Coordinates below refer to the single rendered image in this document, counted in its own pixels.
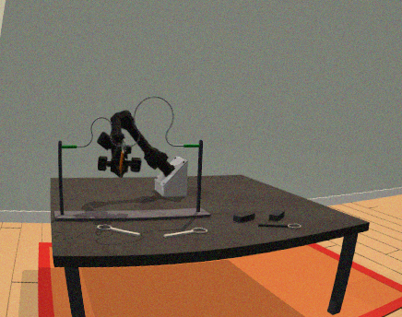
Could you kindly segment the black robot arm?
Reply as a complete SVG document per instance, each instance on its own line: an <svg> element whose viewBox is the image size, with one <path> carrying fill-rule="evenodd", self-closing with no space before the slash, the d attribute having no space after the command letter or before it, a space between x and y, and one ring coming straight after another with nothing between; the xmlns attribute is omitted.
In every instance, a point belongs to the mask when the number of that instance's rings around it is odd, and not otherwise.
<svg viewBox="0 0 402 317"><path fill-rule="evenodd" d="M132 138L137 142L139 139L139 133L134 125L134 118L129 110L117 112L111 118L112 133L111 141L110 136L106 133L101 133L98 137L97 143L106 150L115 149L114 155L121 156L122 141L124 135L122 134L122 128L128 131ZM167 161L167 155L160 152L157 148L152 147L145 137L140 133L140 139L137 142L140 148L144 152L144 160L154 170L159 168L165 177L167 177L175 168ZM115 144L115 146L113 145ZM119 146L119 147L116 147Z"/></svg>

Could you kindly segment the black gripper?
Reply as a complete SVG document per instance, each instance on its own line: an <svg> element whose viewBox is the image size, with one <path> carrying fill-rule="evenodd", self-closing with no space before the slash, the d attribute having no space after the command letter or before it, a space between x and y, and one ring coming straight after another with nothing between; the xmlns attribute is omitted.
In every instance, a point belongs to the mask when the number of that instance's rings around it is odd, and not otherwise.
<svg viewBox="0 0 402 317"><path fill-rule="evenodd" d="M107 157L100 156L98 160L98 170L107 170L107 167L111 168L111 171L120 178L123 177L125 172L128 172L128 167L132 172L140 172L141 159L132 158L131 160L123 159L122 170L120 172L120 157L114 155L115 149L112 150L112 161L107 161Z"/></svg>

